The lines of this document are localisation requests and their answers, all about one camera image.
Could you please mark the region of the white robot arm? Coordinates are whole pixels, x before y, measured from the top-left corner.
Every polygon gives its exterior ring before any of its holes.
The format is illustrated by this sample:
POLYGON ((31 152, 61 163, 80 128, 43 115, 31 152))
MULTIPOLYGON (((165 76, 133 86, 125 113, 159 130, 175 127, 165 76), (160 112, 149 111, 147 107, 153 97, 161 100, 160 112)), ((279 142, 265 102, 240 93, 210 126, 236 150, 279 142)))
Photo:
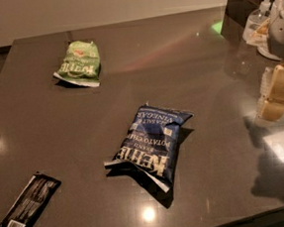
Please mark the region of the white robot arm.
POLYGON ((249 45, 258 46, 261 54, 280 60, 262 75, 255 117, 259 126, 274 123, 284 115, 284 0, 274 0, 268 17, 246 40, 249 45))

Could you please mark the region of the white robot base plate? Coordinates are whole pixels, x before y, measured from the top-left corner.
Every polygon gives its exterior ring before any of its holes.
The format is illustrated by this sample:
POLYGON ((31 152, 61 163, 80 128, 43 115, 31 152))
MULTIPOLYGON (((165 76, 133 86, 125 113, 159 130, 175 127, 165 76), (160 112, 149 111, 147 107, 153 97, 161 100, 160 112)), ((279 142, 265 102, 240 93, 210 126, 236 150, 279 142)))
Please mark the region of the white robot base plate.
POLYGON ((269 50, 268 50, 268 46, 264 45, 264 46, 259 46, 257 48, 257 51, 260 52, 260 54, 264 57, 267 57, 271 60, 275 60, 275 61, 280 61, 281 58, 278 56, 275 56, 274 54, 272 54, 269 50))

